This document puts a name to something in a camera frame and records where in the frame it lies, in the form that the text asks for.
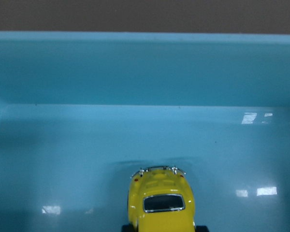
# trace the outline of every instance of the light blue tray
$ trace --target light blue tray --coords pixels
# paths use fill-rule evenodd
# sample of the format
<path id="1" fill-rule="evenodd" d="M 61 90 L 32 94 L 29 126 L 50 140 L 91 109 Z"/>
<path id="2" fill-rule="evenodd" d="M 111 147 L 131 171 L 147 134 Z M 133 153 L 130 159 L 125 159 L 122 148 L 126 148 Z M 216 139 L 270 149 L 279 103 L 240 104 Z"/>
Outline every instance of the light blue tray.
<path id="1" fill-rule="evenodd" d="M 0 32 L 0 232 L 120 231 L 160 164 L 211 232 L 290 232 L 290 36 Z"/>

